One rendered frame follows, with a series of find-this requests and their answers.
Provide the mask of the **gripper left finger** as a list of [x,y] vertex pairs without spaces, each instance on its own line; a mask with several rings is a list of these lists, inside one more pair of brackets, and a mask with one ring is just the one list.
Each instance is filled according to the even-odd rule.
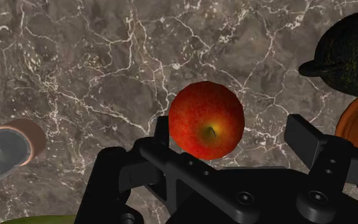
[[169,148],[168,118],[155,134],[97,154],[74,224],[144,224],[127,205],[130,191],[145,186],[168,209],[165,224],[256,224],[261,210],[248,190],[224,183],[224,175],[188,153]]

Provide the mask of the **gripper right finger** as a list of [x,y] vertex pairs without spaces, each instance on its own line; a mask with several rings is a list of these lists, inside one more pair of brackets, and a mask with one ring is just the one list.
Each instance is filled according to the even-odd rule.
[[287,117],[284,140],[310,170],[296,198],[300,215],[315,224],[358,224],[358,200],[343,193],[345,183],[358,185],[358,148],[298,114]]

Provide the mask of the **red apple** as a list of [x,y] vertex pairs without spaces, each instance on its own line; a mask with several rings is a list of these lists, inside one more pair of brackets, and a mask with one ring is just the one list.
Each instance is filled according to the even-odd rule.
[[224,85],[192,83],[174,98],[169,133],[176,144],[196,158],[214,160],[231,153],[242,139],[243,105]]

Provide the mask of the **black round lidded pot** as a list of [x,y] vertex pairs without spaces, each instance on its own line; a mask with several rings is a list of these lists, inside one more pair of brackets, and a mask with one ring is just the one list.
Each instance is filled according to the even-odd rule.
[[298,72],[358,97],[358,12],[329,28],[317,44],[314,59],[300,65]]

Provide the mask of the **green round object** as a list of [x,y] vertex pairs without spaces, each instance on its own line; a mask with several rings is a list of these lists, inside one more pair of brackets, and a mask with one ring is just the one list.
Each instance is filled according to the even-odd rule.
[[76,216],[72,215],[44,215],[29,216],[7,220],[0,224],[74,224]]

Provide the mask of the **grey cylinder with pink rim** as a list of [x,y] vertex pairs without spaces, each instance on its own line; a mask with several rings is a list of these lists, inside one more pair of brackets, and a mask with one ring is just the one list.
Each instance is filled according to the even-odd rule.
[[46,134],[35,122],[17,118],[0,125],[0,180],[27,165],[46,148]]

